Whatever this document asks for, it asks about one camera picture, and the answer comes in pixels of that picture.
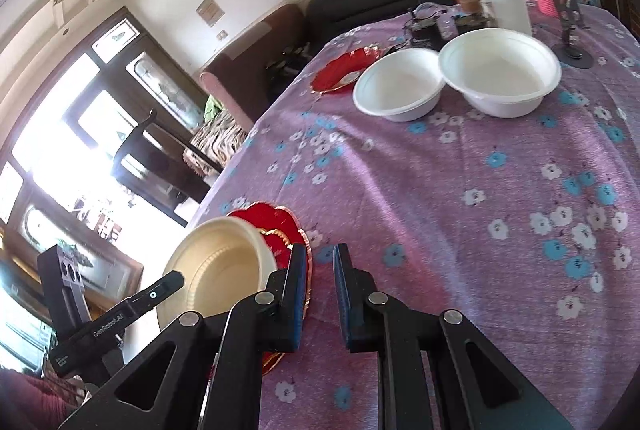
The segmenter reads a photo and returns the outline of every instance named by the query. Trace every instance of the round black base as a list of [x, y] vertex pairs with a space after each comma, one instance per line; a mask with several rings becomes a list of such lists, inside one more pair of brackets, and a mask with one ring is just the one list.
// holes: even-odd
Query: round black base
[[571, 65], [577, 69], [591, 69], [593, 67], [593, 56], [580, 47], [558, 44], [554, 45], [551, 50], [563, 64]]

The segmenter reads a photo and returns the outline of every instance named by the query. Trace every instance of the table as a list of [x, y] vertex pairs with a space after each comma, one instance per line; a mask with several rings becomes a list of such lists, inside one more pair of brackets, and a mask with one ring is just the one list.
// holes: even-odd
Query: table
[[[528, 4], [535, 37], [558, 43]], [[391, 123], [309, 91], [341, 54], [397, 43], [405, 15], [331, 41], [256, 124], [192, 225], [267, 201], [310, 237], [302, 348], [264, 378], [261, 428], [377, 428], [376, 357], [340, 337], [338, 242], [409, 307], [461, 310], [577, 430], [604, 421], [640, 363], [640, 46], [584, 14], [575, 41], [596, 64], [563, 67], [526, 117], [485, 117], [446, 87], [427, 117]]]

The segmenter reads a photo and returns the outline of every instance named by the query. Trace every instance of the plate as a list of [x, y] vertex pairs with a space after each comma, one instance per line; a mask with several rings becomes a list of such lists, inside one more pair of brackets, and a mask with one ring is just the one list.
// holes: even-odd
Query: plate
[[343, 54], [329, 62], [324, 69], [316, 74], [311, 82], [311, 92], [327, 94], [345, 89], [354, 84], [365, 69], [382, 58], [383, 54], [382, 49], [373, 46]]
[[[253, 203], [245, 210], [235, 210], [228, 214], [231, 217], [244, 219], [254, 225], [271, 248], [278, 269], [289, 267], [291, 244], [304, 244], [306, 247], [306, 295], [303, 317], [311, 302], [311, 275], [313, 257], [311, 245], [305, 231], [292, 211], [284, 206], [271, 206], [268, 203]], [[281, 352], [265, 353], [262, 358], [262, 374], [271, 372], [284, 356]]]

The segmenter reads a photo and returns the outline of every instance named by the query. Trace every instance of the cream plastic bowl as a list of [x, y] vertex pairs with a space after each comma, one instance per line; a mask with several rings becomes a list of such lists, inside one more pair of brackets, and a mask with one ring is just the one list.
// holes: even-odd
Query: cream plastic bowl
[[380, 58], [362, 73], [353, 103], [370, 116], [413, 121], [436, 106], [444, 84], [436, 51], [404, 49]]
[[229, 311], [236, 302], [264, 290], [277, 267], [254, 226], [236, 217], [219, 217], [186, 236], [163, 274], [174, 269], [184, 276], [184, 287], [158, 306], [160, 330], [185, 311], [203, 317]]
[[496, 118], [534, 111], [562, 75], [558, 58], [541, 41], [494, 28], [454, 38], [440, 51], [440, 70], [471, 105]]

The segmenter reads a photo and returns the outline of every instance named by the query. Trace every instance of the brown armchair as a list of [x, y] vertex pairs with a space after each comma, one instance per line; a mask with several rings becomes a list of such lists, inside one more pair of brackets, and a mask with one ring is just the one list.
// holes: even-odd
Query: brown armchair
[[298, 45], [304, 33], [302, 11], [287, 4], [222, 49], [200, 75], [200, 85], [248, 132], [271, 105], [266, 67]]

